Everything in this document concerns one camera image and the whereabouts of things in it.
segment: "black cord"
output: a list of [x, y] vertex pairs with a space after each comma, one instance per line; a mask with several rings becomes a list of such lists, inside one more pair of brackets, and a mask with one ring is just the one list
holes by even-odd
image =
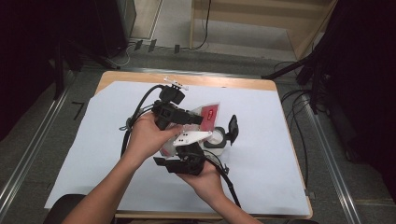
[[[303, 106], [303, 108], [304, 108], [306, 105], [309, 105], [309, 103], [307, 102], [307, 100], [301, 101], [300, 103], [305, 103], [305, 105]], [[289, 112], [289, 114], [286, 116], [286, 121], [289, 120], [289, 116], [291, 115], [292, 112], [293, 112], [293, 111], [291, 110], [291, 111]]]
[[149, 95], [156, 89], [162, 89], [163, 85], [155, 85], [153, 87], [151, 87], [151, 89], [148, 90], [148, 92], [146, 92], [146, 94], [143, 96], [143, 98], [140, 100], [139, 105], [136, 107], [136, 110], [134, 111], [134, 114], [127, 119], [126, 122], [126, 132], [122, 141], [122, 148], [121, 148], [121, 155], [124, 153], [126, 146], [128, 145], [128, 141], [129, 141], [129, 136], [131, 134], [132, 131], [132, 126], [134, 126], [134, 123], [137, 121], [137, 119], [144, 113], [139, 113], [140, 107], [142, 106], [143, 103], [145, 103], [146, 99], [149, 97]]
[[295, 113], [295, 115], [293, 115], [293, 117], [291, 117], [291, 121], [290, 121], [290, 131], [292, 130], [292, 128], [293, 128], [293, 121], [294, 121], [294, 119], [295, 119], [295, 117], [299, 114], [299, 113], [301, 113], [302, 111], [303, 111], [303, 109], [307, 106], [307, 105], [309, 105], [309, 102], [307, 102], [307, 101], [301, 101], [301, 102], [304, 102], [304, 105], [300, 108], [300, 110], [299, 111], [297, 111], [297, 113]]
[[306, 92], [303, 92], [300, 95], [298, 95], [293, 101], [292, 108], [291, 108], [291, 110], [293, 112], [293, 117], [292, 117], [291, 121], [294, 121], [296, 123], [296, 127], [297, 127], [297, 130], [298, 130], [299, 134], [300, 134], [301, 141], [302, 141], [302, 144], [303, 144], [304, 159], [305, 159], [305, 180], [304, 180], [304, 183], [305, 183], [305, 187], [308, 188], [308, 156], [307, 156], [307, 152], [306, 152], [306, 145], [305, 145], [305, 140], [304, 140], [304, 137], [303, 137], [303, 133], [301, 131], [301, 128], [300, 128], [300, 125], [299, 125], [297, 119], [295, 118], [296, 114], [295, 114], [295, 111], [294, 111], [295, 103], [304, 94], [306, 94]]
[[215, 162], [210, 160], [208, 157], [202, 156], [202, 155], [198, 155], [198, 154], [195, 154], [195, 153], [179, 153], [178, 155], [180, 157], [184, 157], [184, 156], [198, 157], [198, 158], [204, 159], [204, 160], [208, 161], [210, 164], [214, 165], [216, 167], [216, 170], [220, 173], [220, 175], [223, 177], [224, 181], [227, 183], [228, 189], [230, 190], [231, 195], [233, 195], [233, 201], [235, 202], [235, 204], [238, 207], [241, 207], [241, 204], [240, 204], [240, 202], [238, 200], [238, 197], [236, 196], [235, 190], [233, 189], [233, 182], [231, 182], [230, 178], [227, 176], [225, 171], [219, 165], [217, 165]]
[[198, 47], [195, 47], [195, 48], [192, 48], [192, 49], [190, 49], [190, 50], [198, 50], [198, 49], [200, 49], [203, 45], [204, 45], [204, 43], [206, 42], [206, 39], [207, 39], [207, 24], [209, 23], [209, 14], [210, 14], [210, 6], [212, 6], [212, 0], [209, 0], [209, 7], [207, 8], [207, 15], [206, 15], [206, 25], [205, 25], [205, 39], [204, 39], [204, 41], [202, 42], [202, 44], [200, 45], [200, 46], [198, 46]]
[[280, 103], [283, 104], [283, 102], [288, 99], [289, 97], [291, 97], [293, 94], [297, 93], [297, 92], [311, 92], [311, 90], [296, 90], [296, 91], [289, 91], [287, 93], [285, 93], [285, 95], [282, 96], [282, 98], [280, 99]]
[[214, 156], [214, 157], [216, 158], [216, 160], [218, 160], [221, 169], [224, 170], [224, 166], [222, 165], [221, 160], [219, 159], [218, 156], [215, 155], [215, 153], [213, 153], [213, 152], [211, 152], [211, 151], [209, 151], [209, 150], [203, 150], [203, 151], [204, 151], [204, 152], [207, 152], [207, 153], [210, 153], [212, 156]]
[[[277, 68], [279, 65], [281, 65], [282, 63], [295, 63], [295, 62], [281, 62], [281, 63], [277, 63], [276, 65], [274, 65], [274, 73], [276, 72], [276, 68]], [[294, 74], [295, 74], [296, 76], [298, 76], [298, 74], [297, 74], [297, 72], [296, 72], [295, 69], [293, 70], [293, 72], [294, 72]]]
[[135, 42], [129, 42], [132, 43], [132, 45], [127, 45], [125, 48], [120, 49], [115, 55], [113, 55], [111, 58], [109, 57], [108, 59], [114, 59], [115, 57], [117, 57], [123, 50], [128, 49], [129, 47], [135, 45]]

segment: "black curtain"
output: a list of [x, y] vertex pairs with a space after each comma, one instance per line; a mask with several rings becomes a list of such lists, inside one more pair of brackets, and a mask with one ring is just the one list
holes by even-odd
[[0, 3], [0, 140], [54, 80], [46, 6], [39, 1]]
[[333, 17], [341, 7], [350, 13], [334, 37], [328, 89], [355, 130], [346, 143], [396, 201], [396, 1], [340, 0]]

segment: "white sheet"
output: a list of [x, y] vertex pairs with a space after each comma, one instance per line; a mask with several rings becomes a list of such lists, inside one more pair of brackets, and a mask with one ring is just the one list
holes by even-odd
[[[120, 158], [125, 125], [153, 83], [114, 82], [89, 103], [78, 135], [45, 205], [68, 193], [88, 194]], [[158, 99], [156, 90], [145, 105]], [[179, 107], [194, 109], [220, 102], [217, 125], [227, 130], [235, 114], [239, 136], [220, 159], [244, 210], [250, 214], [308, 216], [300, 170], [276, 91], [190, 86]], [[232, 196], [223, 182], [224, 191]], [[175, 174], [148, 159], [135, 173], [119, 210], [213, 212]]]

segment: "metal bar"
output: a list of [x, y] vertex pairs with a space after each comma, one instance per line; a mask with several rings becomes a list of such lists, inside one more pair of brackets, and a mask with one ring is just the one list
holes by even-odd
[[43, 121], [35, 132], [34, 137], [23, 153], [20, 162], [18, 163], [8, 182], [3, 187], [0, 194], [0, 223], [2, 223], [4, 217], [6, 216], [7, 210], [17, 195], [24, 178], [26, 177], [36, 155], [38, 154], [38, 151], [46, 139], [47, 133], [49, 132], [53, 121], [55, 121], [59, 111], [61, 110], [68, 90], [74, 79], [75, 78], [72, 77], [70, 85], [65, 87], [58, 100], [53, 101], [52, 105], [49, 107], [49, 111], [43, 118]]
[[360, 224], [361, 218], [353, 202], [352, 196], [349, 193], [347, 183], [345, 182], [341, 171], [338, 168], [337, 162], [335, 161], [335, 158], [332, 154], [332, 147], [327, 141], [326, 135], [321, 127], [320, 120], [318, 119], [318, 115], [315, 115], [309, 107], [306, 107], [305, 110], [312, 126], [318, 134], [318, 143], [322, 149], [324, 160], [329, 169], [329, 173], [332, 178], [332, 182], [334, 183], [335, 190], [337, 191], [338, 198], [346, 214], [346, 219], [350, 224]]

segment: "forearm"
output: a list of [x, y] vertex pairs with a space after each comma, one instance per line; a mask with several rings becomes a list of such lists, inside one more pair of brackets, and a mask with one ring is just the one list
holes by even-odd
[[261, 223], [256, 218], [252, 217], [225, 195], [219, 196], [216, 200], [207, 202], [216, 212], [219, 213], [230, 224], [236, 223]]
[[63, 223], [110, 223], [125, 190], [140, 166], [122, 159], [68, 215]]

